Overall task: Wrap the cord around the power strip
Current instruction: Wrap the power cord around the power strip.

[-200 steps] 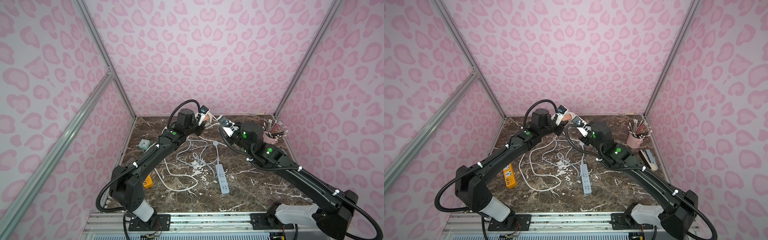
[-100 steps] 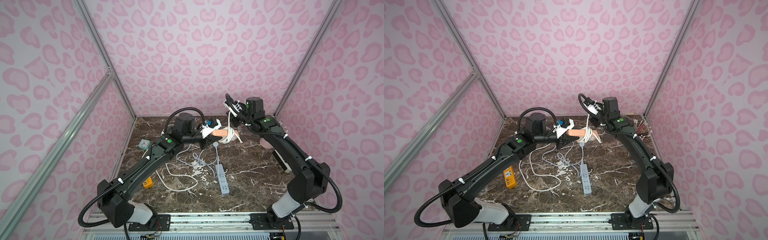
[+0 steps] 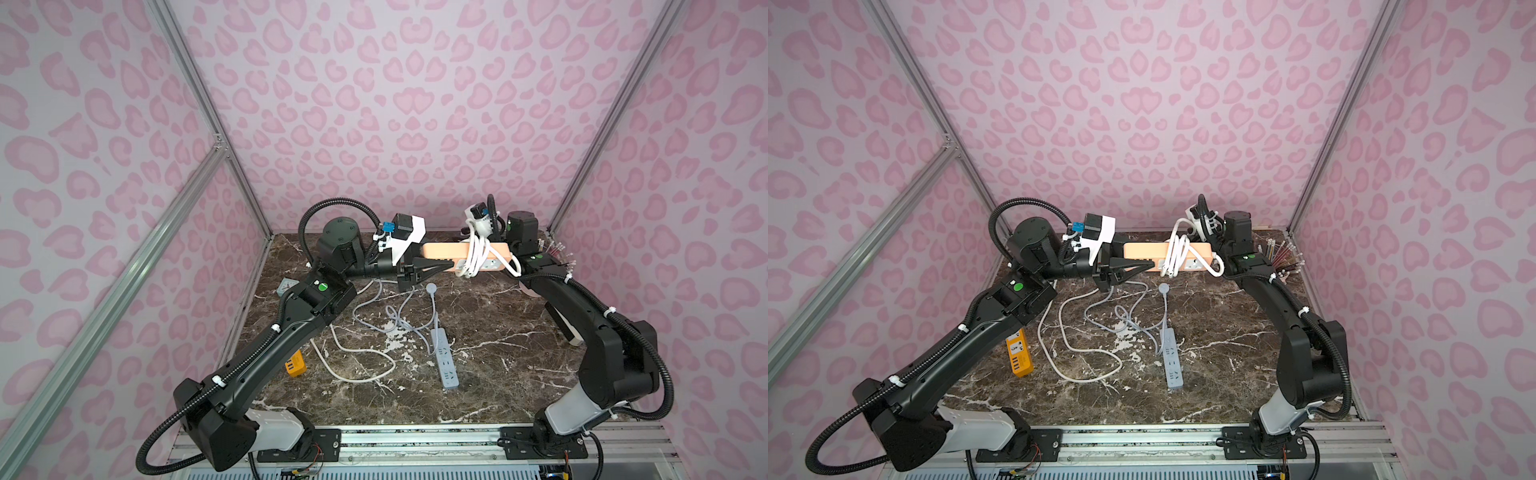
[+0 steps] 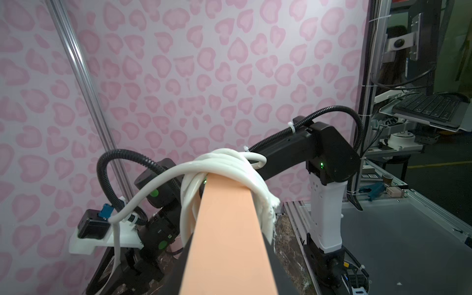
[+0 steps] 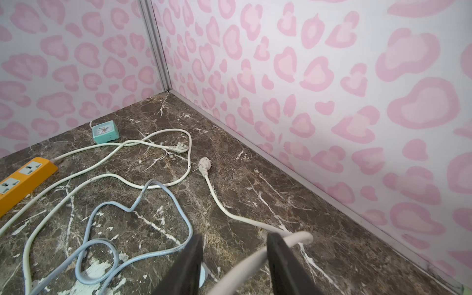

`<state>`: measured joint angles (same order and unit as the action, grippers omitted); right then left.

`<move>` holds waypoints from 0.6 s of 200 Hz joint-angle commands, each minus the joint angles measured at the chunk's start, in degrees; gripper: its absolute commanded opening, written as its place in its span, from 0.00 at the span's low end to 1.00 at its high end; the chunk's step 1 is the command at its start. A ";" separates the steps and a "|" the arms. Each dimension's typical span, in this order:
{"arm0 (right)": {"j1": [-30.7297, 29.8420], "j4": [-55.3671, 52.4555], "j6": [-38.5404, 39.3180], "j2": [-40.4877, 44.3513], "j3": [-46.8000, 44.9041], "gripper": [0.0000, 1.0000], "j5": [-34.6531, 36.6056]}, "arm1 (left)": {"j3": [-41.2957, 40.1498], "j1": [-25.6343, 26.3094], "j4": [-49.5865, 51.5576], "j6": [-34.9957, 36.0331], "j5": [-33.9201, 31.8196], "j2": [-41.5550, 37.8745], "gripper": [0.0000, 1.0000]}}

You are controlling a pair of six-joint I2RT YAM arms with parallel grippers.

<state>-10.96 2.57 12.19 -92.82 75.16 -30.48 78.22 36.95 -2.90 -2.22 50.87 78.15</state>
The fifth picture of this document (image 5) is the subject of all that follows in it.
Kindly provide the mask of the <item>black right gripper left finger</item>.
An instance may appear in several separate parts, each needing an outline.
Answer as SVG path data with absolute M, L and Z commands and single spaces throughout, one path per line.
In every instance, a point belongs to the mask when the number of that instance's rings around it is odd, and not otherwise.
M 197 295 L 203 256 L 203 238 L 195 234 L 152 295 Z

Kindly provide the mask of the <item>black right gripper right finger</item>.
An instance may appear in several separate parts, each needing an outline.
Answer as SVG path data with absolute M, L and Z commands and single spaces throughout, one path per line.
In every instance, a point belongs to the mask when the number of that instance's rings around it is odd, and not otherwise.
M 275 295 L 322 295 L 279 234 L 267 238 L 272 289 Z

